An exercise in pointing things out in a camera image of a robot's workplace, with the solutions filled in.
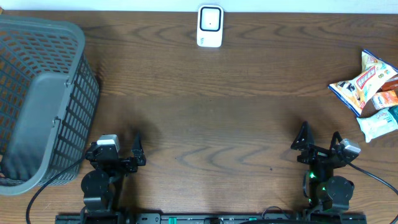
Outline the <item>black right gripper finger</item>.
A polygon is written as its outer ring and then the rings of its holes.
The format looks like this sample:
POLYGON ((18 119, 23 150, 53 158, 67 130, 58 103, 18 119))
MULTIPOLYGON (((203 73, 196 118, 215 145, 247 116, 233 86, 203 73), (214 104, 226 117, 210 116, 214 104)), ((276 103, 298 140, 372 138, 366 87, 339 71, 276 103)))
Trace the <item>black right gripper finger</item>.
POLYGON ((293 150, 305 151, 314 144, 315 140, 313 138, 309 123, 307 121, 304 121, 297 137, 294 139, 290 148, 293 150))
POLYGON ((330 149, 333 149, 336 145, 338 145, 343 138, 341 137, 340 133, 338 131, 333 133, 331 143, 330 143, 330 149))

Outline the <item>teal wet wipes packet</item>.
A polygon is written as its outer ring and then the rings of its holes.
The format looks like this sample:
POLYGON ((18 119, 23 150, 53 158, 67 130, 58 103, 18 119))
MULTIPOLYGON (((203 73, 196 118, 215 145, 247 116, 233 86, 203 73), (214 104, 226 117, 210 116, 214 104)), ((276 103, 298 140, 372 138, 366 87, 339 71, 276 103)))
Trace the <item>teal wet wipes packet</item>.
POLYGON ((367 143, 371 142, 372 139, 397 130, 397 121, 390 114, 389 109, 379 110, 368 118, 356 118, 367 143))

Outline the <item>teal mouthwash bottle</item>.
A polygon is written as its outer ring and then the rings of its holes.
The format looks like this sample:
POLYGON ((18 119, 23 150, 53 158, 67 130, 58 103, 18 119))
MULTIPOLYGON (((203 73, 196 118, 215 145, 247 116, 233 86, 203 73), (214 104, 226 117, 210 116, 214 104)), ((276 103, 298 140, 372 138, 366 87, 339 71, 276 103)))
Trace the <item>teal mouthwash bottle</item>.
POLYGON ((393 106, 389 109, 389 112, 394 117, 394 119, 398 121, 398 106, 393 106))

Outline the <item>red snack packet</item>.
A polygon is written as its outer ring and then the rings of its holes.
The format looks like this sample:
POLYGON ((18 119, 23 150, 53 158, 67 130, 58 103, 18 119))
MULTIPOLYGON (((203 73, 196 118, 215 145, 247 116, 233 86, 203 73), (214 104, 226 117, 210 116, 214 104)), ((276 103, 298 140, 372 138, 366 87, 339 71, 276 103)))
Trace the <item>red snack packet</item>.
POLYGON ((397 89, 398 86, 398 76, 393 76, 392 78, 388 79, 385 84, 381 87, 382 91, 389 91, 389 90, 395 90, 397 89))

